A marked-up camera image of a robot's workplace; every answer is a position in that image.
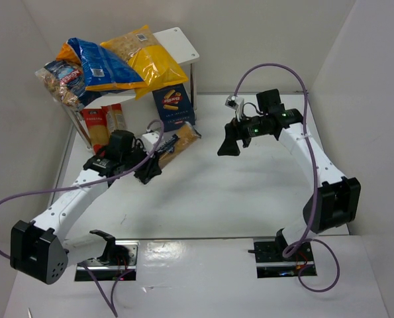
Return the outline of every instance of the blue pasta box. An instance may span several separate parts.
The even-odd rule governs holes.
[[[195,114],[183,84],[167,86],[152,92],[165,131],[174,131],[184,122],[195,125]]]

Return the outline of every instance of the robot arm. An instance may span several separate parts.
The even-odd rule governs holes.
[[[142,136],[146,148],[155,147],[158,139],[156,132]],[[53,284],[69,265],[88,258],[99,256],[102,262],[115,255],[128,258],[128,251],[122,250],[115,244],[115,238],[103,231],[90,231],[84,237],[71,240],[66,240],[66,235],[93,201],[108,190],[114,182],[113,177],[135,167],[146,157],[145,148],[136,145],[131,132],[113,132],[109,144],[83,166],[72,185],[77,189],[63,194],[31,222],[19,221],[11,229],[11,267],[46,284]],[[161,174],[158,158],[155,152],[135,171],[135,177],[146,183]]]
[[[251,139],[266,134],[273,135],[293,155],[306,178],[313,186],[313,169],[306,138],[310,138],[317,163],[319,179],[318,199],[315,220],[307,238],[313,238],[332,227],[339,227],[354,220],[360,183],[356,178],[348,179],[326,156],[307,129],[303,132],[303,116],[296,109],[285,110],[277,89],[257,94],[258,108],[263,115],[245,117],[242,109],[244,100],[230,96],[226,106],[236,111],[236,118],[225,126],[225,140],[217,154],[219,156],[238,156],[237,140],[243,147],[250,145]],[[303,208],[302,215],[292,224],[278,231],[276,243],[282,251],[292,242],[298,241],[309,220],[312,198]]]

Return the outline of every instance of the white enclosure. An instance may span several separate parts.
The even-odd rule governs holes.
[[[52,187],[66,151],[70,122],[34,72],[70,37],[101,42],[144,24],[181,28],[200,55],[199,93],[230,93],[262,62],[301,75],[326,154],[362,184],[350,230],[362,236],[394,318],[394,0],[0,0],[0,199]],[[283,70],[264,69],[242,91],[271,88],[301,90]],[[48,198],[0,208],[4,251],[13,224],[39,214]],[[0,257],[0,317],[15,276]]]

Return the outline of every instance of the pasta package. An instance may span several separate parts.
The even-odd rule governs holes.
[[[71,38],[64,43],[56,59],[82,65],[87,91],[124,90],[147,86],[146,82],[116,54],[80,38]]]
[[[201,135],[188,122],[183,126],[158,150],[160,159],[158,165],[161,169],[166,167],[177,155],[191,146],[196,140],[201,139]]]
[[[145,81],[146,87],[135,89],[136,99],[155,89],[181,84],[188,80],[179,64],[157,41],[148,25],[103,42],[101,45],[127,61],[128,65]]]
[[[121,104],[102,106],[102,110],[105,114],[105,120],[107,123],[107,130],[109,132],[109,135],[111,135],[113,131],[126,130],[126,123],[124,121]]]
[[[88,135],[91,139],[93,151],[97,153],[101,147],[109,144],[109,133],[107,131],[104,110],[84,109],[82,115],[88,128]]]
[[[52,97],[74,111],[81,111],[101,96],[99,92],[85,90],[82,67],[74,62],[53,61],[38,70],[35,75]]]

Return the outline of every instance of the purple cable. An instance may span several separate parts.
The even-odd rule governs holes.
[[[317,242],[317,243],[322,244],[324,247],[326,247],[326,248],[328,249],[328,251],[330,252],[330,254],[332,255],[332,257],[334,258],[334,261],[335,261],[335,265],[336,265],[336,277],[335,277],[334,282],[331,283],[328,287],[326,287],[326,288],[324,288],[324,289],[322,289],[322,290],[315,290],[314,288],[311,288],[311,287],[307,286],[307,285],[303,282],[303,280],[301,279],[301,274],[302,274],[307,268],[313,267],[313,265],[308,265],[308,266],[304,266],[302,269],[300,269],[300,270],[298,271],[298,280],[300,281],[301,285],[303,285],[303,287],[304,287],[306,290],[309,290],[310,292],[313,292],[313,293],[324,293],[324,292],[327,292],[328,290],[331,290],[333,287],[335,287],[336,283],[338,283],[338,280],[340,279],[340,275],[341,275],[340,263],[339,263],[338,259],[336,258],[335,253],[334,253],[333,250],[329,247],[329,245],[327,245],[327,243],[325,243],[325,242],[323,242],[323,241],[321,241],[321,240],[318,240],[318,239],[316,239],[316,238],[309,238],[309,239],[304,240],[304,242]]]
[[[122,277],[126,276],[130,272],[133,272],[133,270],[126,270],[119,277],[116,278],[116,281],[114,282],[114,284],[111,288],[111,301],[109,301],[109,299],[107,298],[107,296],[105,295],[105,293],[103,291],[103,288],[101,287],[101,284],[98,282],[98,279],[95,277],[93,272],[88,268],[88,266],[86,266],[84,263],[79,263],[78,265],[85,268],[85,270],[87,271],[89,276],[91,276],[92,280],[95,282],[95,285],[97,285],[97,288],[98,288],[99,292],[101,293],[101,296],[103,296],[105,302],[107,303],[107,306],[109,306],[110,310],[113,312],[113,315],[117,318],[119,315],[117,314],[117,310],[116,310],[115,303],[113,300],[115,287]]]
[[[135,170],[139,169],[141,166],[143,166],[147,161],[149,161],[149,159],[151,158],[151,156],[155,153],[156,149],[158,148],[158,146],[160,145],[162,138],[163,138],[163,134],[164,134],[164,124],[161,120],[159,119],[154,119],[151,123],[148,124],[147,126],[147,131],[150,130],[151,126],[154,123],[159,123],[160,124],[160,136],[156,142],[156,144],[154,145],[153,149],[151,149],[151,151],[148,153],[147,157],[145,157],[145,159],[143,159],[143,161],[141,161],[139,164],[135,165],[135,167],[117,175],[117,176],[113,176],[110,178],[106,178],[106,179],[101,179],[101,180],[97,180],[97,181],[92,181],[92,182],[87,182],[86,184],[79,184],[79,185],[75,185],[72,187],[58,187],[55,189],[46,189],[46,190],[37,190],[37,191],[28,191],[28,192],[23,192],[23,193],[18,193],[18,194],[14,194],[14,195],[10,195],[9,197],[6,197],[5,199],[0,200],[0,205],[16,199],[18,197],[26,197],[29,195],[36,195],[36,194],[44,194],[44,193],[55,193],[55,192],[62,192],[62,191],[71,191],[71,190],[77,190],[81,187],[89,187],[89,186],[94,186],[95,184],[100,184],[103,182],[110,182],[110,181],[114,181],[116,179],[119,179],[127,174],[130,174],[132,172],[134,172]],[[0,250],[0,255],[2,257],[8,258],[10,259],[10,256],[8,254],[5,254],[2,250]]]
[[[98,279],[95,277],[93,272],[84,263],[79,263],[78,265],[86,269],[88,274],[91,276],[92,280],[95,282],[95,285],[97,285],[97,288],[98,288],[99,292],[101,293],[101,296],[103,296],[105,302],[107,303],[107,306],[109,306],[109,308],[113,312],[113,315],[117,318],[118,315],[117,315],[117,311],[116,311],[115,306],[112,303],[110,303],[109,299],[107,298],[107,296],[105,295],[105,293],[103,291],[103,288],[101,287],[101,284],[98,282]]]
[[[236,86],[235,92],[234,92],[234,96],[238,95],[238,91],[241,87],[242,82],[244,81],[244,79],[247,77],[247,75],[249,73],[251,73],[252,71],[258,69],[258,68],[262,68],[264,66],[274,66],[277,68],[283,68],[284,70],[287,70],[288,72],[290,72],[291,74],[293,74],[298,82],[301,85],[301,88],[303,89],[303,95],[304,95],[304,110],[303,110],[303,133],[304,135],[307,135],[307,111],[309,108],[309,94],[307,93],[306,87],[304,85],[303,80],[301,79],[301,77],[291,68],[282,65],[282,64],[276,64],[276,63],[263,63],[263,64],[258,64],[252,68],[250,68],[240,79],[240,81],[238,82],[238,85]],[[309,217],[309,222],[307,223],[307,227],[303,233],[303,235],[301,236],[301,238],[297,241],[297,242],[293,242],[291,244],[289,244],[282,252],[282,256],[284,258],[289,258],[291,256],[293,256],[298,249],[300,248],[300,246],[307,241],[310,241],[310,239],[307,239],[307,235],[311,230],[311,227],[313,225],[313,222],[315,220],[315,214],[316,214],[316,205],[317,205],[317,188],[318,188],[318,176],[317,176],[317,167],[316,167],[316,158],[315,158],[315,153],[313,152],[313,147],[311,146],[310,143],[310,139],[306,138],[305,139],[306,143],[307,143],[307,148],[309,149],[309,153],[310,153],[310,158],[311,158],[311,166],[313,169],[313,204],[311,205],[311,212],[310,212],[310,217]],[[332,249],[325,243],[322,242],[321,240],[317,240],[317,239],[312,239],[311,241],[313,242],[319,242],[322,245],[324,245],[329,252],[332,254],[332,257],[335,260],[336,263],[336,278],[335,281],[332,283],[332,285],[330,285],[327,288],[324,288],[323,290],[314,290],[313,288],[310,288],[309,286],[305,285],[303,283],[303,281],[301,280],[301,272],[304,270],[304,268],[302,270],[299,271],[298,273],[298,277],[299,277],[299,281],[301,282],[301,285],[303,285],[304,288],[307,288],[308,290],[312,291],[312,292],[327,292],[328,290],[331,290],[336,283],[338,282],[338,279],[340,277],[340,265],[338,263],[338,259],[335,256],[335,253],[332,251]]]
[[[110,300],[111,300],[111,305],[113,305],[113,307],[115,306],[115,301],[113,298],[114,298],[114,294],[115,294],[116,285],[123,278],[123,276],[129,274],[130,272],[133,272],[133,270],[125,270],[119,277],[116,278],[116,280],[111,288]]]

